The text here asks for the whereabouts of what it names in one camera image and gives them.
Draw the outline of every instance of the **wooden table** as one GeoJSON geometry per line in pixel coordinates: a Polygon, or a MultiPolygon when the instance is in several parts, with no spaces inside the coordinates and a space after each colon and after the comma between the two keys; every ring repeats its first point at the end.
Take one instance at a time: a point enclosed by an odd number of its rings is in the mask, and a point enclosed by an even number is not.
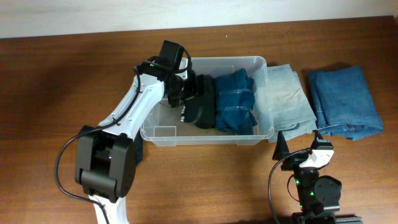
{"type": "MultiPolygon", "coordinates": [[[[363,67],[384,132],[335,146],[321,175],[343,183],[341,212],[366,223],[396,223],[398,209],[398,27],[393,17],[283,22],[195,29],[110,32],[0,40],[0,222],[96,223],[93,206],[56,187],[55,157],[84,124],[95,126],[129,89],[132,66],[159,53],[164,39],[193,57],[263,56],[289,63],[310,98],[313,69],[363,67]]],[[[313,135],[288,142],[308,147],[313,135]]],[[[156,147],[144,144],[127,196],[131,223],[234,223],[268,220],[267,180],[275,144],[156,147]]],[[[73,179],[76,145],[60,164],[64,187],[73,179]]],[[[299,212],[287,193],[291,173],[277,171],[279,216],[299,212]]],[[[294,186],[290,186],[294,195],[294,186]]]]}

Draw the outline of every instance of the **black bracket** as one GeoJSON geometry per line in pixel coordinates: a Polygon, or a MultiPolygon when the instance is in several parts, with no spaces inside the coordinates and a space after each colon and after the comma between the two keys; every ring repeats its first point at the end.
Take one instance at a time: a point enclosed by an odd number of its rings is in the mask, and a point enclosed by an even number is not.
{"type": "Polygon", "coordinates": [[[163,82],[170,74],[175,74],[180,68],[184,50],[184,47],[180,44],[165,40],[159,56],[148,58],[148,60],[137,66],[137,69],[140,74],[145,73],[155,76],[159,81],[163,82]]]}
{"type": "Polygon", "coordinates": [[[311,149],[333,150],[333,145],[329,140],[323,139],[322,135],[318,131],[315,131],[315,139],[311,144],[311,149]]]}
{"type": "MultiPolygon", "coordinates": [[[[84,126],[80,133],[94,128],[84,126]]],[[[136,173],[132,139],[100,131],[77,142],[75,181],[85,194],[98,194],[115,203],[129,192],[136,173]]]]}
{"type": "MultiPolygon", "coordinates": [[[[282,170],[292,171],[294,165],[300,165],[302,162],[308,159],[308,155],[310,152],[303,152],[295,155],[294,157],[287,158],[281,165],[282,170]]],[[[283,158],[286,158],[290,155],[289,148],[287,147],[287,143],[282,131],[278,132],[278,140],[276,143],[274,155],[272,156],[272,160],[279,161],[283,158]]]]}

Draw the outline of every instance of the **clear plastic bin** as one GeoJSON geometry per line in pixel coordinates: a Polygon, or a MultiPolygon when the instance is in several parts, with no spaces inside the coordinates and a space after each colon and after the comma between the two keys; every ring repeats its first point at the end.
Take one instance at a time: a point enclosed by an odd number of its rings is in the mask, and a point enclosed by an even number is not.
{"type": "Polygon", "coordinates": [[[249,77],[254,79],[256,99],[253,115],[258,123],[253,127],[254,135],[238,136],[218,131],[200,129],[193,123],[180,121],[182,106],[169,108],[164,98],[155,105],[141,127],[141,136],[156,146],[178,146],[194,144],[237,144],[255,145],[263,139],[269,139],[274,133],[274,122],[270,108],[267,63],[260,56],[192,58],[193,70],[197,74],[219,77],[245,68],[249,77]]]}

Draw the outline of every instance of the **blue fabric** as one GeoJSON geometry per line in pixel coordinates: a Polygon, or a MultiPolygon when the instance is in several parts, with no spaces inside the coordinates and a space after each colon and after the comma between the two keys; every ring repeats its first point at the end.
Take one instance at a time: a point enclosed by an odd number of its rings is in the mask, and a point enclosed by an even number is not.
{"type": "Polygon", "coordinates": [[[238,135],[253,134],[253,126],[257,125],[251,113],[254,105],[253,82],[243,68],[215,79],[218,130],[238,135]]]}
{"type": "Polygon", "coordinates": [[[321,134],[358,140],[383,131],[359,66],[309,74],[317,126],[321,134]]]}

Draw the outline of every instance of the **small robot arm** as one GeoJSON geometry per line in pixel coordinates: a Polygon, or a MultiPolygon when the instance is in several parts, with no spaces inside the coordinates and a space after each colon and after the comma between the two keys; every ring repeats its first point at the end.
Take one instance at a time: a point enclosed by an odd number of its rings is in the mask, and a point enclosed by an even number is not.
{"type": "Polygon", "coordinates": [[[319,170],[327,166],[333,155],[333,145],[329,140],[323,139],[315,131],[315,139],[310,148],[290,153],[282,131],[278,132],[277,145],[272,159],[278,161],[272,168],[268,182],[268,198],[272,215],[276,224],[276,217],[271,200],[272,173],[282,163],[282,171],[293,171],[298,201],[302,212],[293,213],[294,224],[361,224],[360,217],[336,218],[335,212],[340,210],[342,184],[339,180],[324,175],[319,176],[319,170]]]}

